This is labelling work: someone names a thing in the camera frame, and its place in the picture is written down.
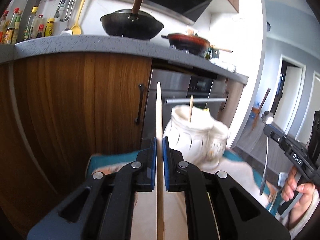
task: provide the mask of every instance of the condiment bottle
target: condiment bottle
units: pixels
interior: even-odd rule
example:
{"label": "condiment bottle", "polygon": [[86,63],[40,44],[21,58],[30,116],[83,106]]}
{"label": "condiment bottle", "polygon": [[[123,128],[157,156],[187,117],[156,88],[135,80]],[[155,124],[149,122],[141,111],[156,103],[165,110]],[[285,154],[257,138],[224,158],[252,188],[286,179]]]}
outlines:
{"label": "condiment bottle", "polygon": [[43,28],[44,28],[44,25],[40,24],[39,25],[39,29],[38,29],[38,34],[37,34],[36,38],[41,38],[42,37]]}
{"label": "condiment bottle", "polygon": [[5,26],[5,21],[7,19],[7,15],[8,15],[9,11],[4,11],[1,19],[0,19],[0,43],[2,43],[2,38],[4,38],[4,34],[6,29],[4,28]]}
{"label": "condiment bottle", "polygon": [[14,23],[14,32],[13,32],[13,37],[12,37],[12,44],[15,44],[16,41],[17,41],[17,38],[18,38],[21,14],[22,14],[22,10],[20,10],[18,12],[18,16],[17,16],[16,21]]}
{"label": "condiment bottle", "polygon": [[54,23],[54,18],[49,18],[47,25],[44,29],[44,36],[51,36],[53,32],[53,23]]}
{"label": "condiment bottle", "polygon": [[38,29],[40,24],[44,24],[43,22],[43,14],[39,14],[39,16],[37,18],[35,18],[34,23],[33,23],[33,33],[32,33],[32,37],[36,37],[38,35]]}
{"label": "condiment bottle", "polygon": [[16,18],[18,16],[18,12],[19,12],[19,8],[15,8],[14,11],[13,11],[13,16],[12,16],[11,22],[9,23],[7,31],[5,33],[4,44],[11,44],[12,43],[13,32],[14,32],[14,29],[15,29],[14,23],[15,23]]}
{"label": "condiment bottle", "polygon": [[28,19],[27,26],[26,26],[26,28],[24,29],[24,32],[23,32],[23,41],[32,39],[33,21],[34,21],[34,19],[36,17],[37,10],[38,10],[37,6],[32,8],[31,14],[30,14],[29,19]]}

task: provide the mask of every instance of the blue gripper pad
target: blue gripper pad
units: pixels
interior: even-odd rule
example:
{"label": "blue gripper pad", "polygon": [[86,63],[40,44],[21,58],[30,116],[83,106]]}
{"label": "blue gripper pad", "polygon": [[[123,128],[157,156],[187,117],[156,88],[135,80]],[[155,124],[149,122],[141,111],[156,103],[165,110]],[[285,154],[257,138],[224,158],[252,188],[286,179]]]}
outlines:
{"label": "blue gripper pad", "polygon": [[155,189],[156,183],[156,156],[157,156],[157,138],[153,138],[152,148],[152,166],[151,166],[151,188]]}
{"label": "blue gripper pad", "polygon": [[168,152],[170,151],[168,138],[162,139],[162,151],[163,151],[163,166],[164,166],[164,184],[165,184],[165,190],[169,190],[169,164],[168,164]]}

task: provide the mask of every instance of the chopstick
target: chopstick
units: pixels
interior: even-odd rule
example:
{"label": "chopstick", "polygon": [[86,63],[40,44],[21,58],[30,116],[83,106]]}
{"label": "chopstick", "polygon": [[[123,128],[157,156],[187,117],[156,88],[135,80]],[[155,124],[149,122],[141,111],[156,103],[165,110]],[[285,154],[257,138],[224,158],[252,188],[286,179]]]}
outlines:
{"label": "chopstick", "polygon": [[161,85],[157,84],[156,96],[156,137],[157,137],[157,240],[164,240],[164,189],[162,152],[162,98]]}

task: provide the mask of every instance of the oven handle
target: oven handle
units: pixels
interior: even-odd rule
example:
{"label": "oven handle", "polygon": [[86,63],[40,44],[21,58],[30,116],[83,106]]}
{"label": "oven handle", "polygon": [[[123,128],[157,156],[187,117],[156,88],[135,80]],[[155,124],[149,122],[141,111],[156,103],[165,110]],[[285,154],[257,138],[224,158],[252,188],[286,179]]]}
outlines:
{"label": "oven handle", "polygon": [[[225,102],[225,98],[193,98],[193,103],[207,103],[207,102]],[[165,105],[170,104],[189,104],[190,98],[166,98]]]}

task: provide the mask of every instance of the kitchen counter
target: kitchen counter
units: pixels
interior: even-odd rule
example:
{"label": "kitchen counter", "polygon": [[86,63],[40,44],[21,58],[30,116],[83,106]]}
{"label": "kitchen counter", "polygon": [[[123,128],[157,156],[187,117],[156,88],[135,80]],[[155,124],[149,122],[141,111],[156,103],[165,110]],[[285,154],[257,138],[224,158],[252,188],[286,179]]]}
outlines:
{"label": "kitchen counter", "polygon": [[209,61],[169,46],[115,36],[52,36],[0,46],[0,63],[36,55],[58,52],[112,52],[168,60],[185,68],[197,67],[246,85],[248,77],[231,73]]}

